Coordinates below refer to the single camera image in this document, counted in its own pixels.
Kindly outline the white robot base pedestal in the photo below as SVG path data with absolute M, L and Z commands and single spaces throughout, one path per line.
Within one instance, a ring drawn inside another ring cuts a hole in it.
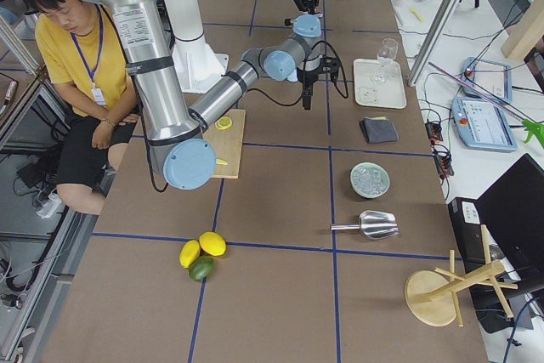
M 207 43 L 198 0 L 164 0 L 172 34 L 173 61 L 182 90 L 204 94 L 225 74 L 229 56 Z

